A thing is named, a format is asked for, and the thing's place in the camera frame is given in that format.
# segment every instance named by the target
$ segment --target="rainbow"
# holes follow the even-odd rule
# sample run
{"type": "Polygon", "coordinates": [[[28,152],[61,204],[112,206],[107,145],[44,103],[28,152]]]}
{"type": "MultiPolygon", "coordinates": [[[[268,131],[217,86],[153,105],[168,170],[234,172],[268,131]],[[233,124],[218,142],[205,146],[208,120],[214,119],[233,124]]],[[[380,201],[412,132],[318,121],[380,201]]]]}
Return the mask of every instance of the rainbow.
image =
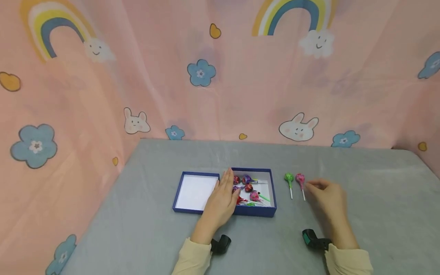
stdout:
{"type": "Polygon", "coordinates": [[[330,27],[338,0],[266,0],[257,14],[252,36],[274,35],[276,25],[287,11],[303,8],[310,13],[310,28],[319,32],[330,27]]]}
{"type": "Polygon", "coordinates": [[[43,62],[57,56],[50,42],[51,31],[56,27],[70,27],[83,43],[96,37],[81,12],[66,0],[23,0],[20,15],[29,39],[43,62]]]}

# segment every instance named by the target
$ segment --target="black device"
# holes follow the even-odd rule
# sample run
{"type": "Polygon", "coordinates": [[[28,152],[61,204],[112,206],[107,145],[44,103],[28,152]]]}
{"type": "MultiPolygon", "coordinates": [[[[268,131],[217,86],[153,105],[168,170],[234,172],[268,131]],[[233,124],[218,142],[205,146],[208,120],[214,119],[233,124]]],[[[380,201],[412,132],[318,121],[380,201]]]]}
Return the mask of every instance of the black device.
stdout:
{"type": "Polygon", "coordinates": [[[329,244],[332,243],[330,239],[327,238],[321,238],[318,239],[313,229],[305,229],[303,230],[303,239],[305,241],[305,244],[313,249],[319,249],[319,250],[329,250],[329,244]]]}
{"type": "Polygon", "coordinates": [[[220,240],[211,240],[211,251],[213,254],[221,255],[225,254],[229,245],[231,244],[231,239],[226,235],[221,235],[220,240]]]}

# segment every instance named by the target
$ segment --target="gray tablecloth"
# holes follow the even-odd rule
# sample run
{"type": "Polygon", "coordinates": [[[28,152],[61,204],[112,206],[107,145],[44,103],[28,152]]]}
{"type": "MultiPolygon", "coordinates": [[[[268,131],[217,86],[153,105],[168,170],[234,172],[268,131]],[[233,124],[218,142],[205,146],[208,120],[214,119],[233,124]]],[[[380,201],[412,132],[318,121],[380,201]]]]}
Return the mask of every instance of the gray tablecloth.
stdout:
{"type": "Polygon", "coordinates": [[[218,172],[229,166],[271,168],[278,209],[274,218],[233,216],[228,252],[207,274],[325,274],[323,254],[310,251],[306,228],[325,234],[321,216],[286,172],[325,177],[348,193],[348,214],[375,274],[438,274],[440,182],[403,150],[302,147],[233,142],[143,139],[76,247],[63,275],[166,275],[199,218],[174,213],[182,171],[218,172]]]}

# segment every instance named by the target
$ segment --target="blue box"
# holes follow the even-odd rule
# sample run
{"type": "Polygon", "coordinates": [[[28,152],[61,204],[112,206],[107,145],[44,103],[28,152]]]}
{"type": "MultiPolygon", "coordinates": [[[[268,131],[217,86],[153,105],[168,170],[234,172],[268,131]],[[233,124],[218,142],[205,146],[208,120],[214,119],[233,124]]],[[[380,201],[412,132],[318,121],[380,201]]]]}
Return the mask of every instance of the blue box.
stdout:
{"type": "MultiPolygon", "coordinates": [[[[263,200],[267,206],[238,205],[235,208],[234,215],[273,217],[277,205],[272,171],[270,169],[240,167],[233,167],[232,170],[234,175],[240,178],[249,175],[251,178],[263,182],[253,183],[253,188],[270,200],[270,202],[263,200]]],[[[175,212],[202,214],[206,201],[219,179],[220,174],[217,173],[182,172],[172,209],[175,212]]],[[[249,193],[245,191],[241,191],[240,196],[249,199],[249,193]]]]}

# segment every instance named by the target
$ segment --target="cream sleeve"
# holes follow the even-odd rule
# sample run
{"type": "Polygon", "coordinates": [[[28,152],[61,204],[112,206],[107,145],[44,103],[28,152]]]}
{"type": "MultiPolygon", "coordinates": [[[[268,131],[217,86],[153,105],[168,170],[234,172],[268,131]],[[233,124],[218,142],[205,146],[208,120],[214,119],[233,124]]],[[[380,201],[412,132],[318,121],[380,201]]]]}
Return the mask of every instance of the cream sleeve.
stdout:
{"type": "Polygon", "coordinates": [[[172,275],[203,275],[211,260],[211,245],[185,240],[172,275]]]}
{"type": "Polygon", "coordinates": [[[361,249],[338,249],[329,245],[326,252],[327,267],[330,275],[370,275],[373,274],[370,256],[361,249]]]}

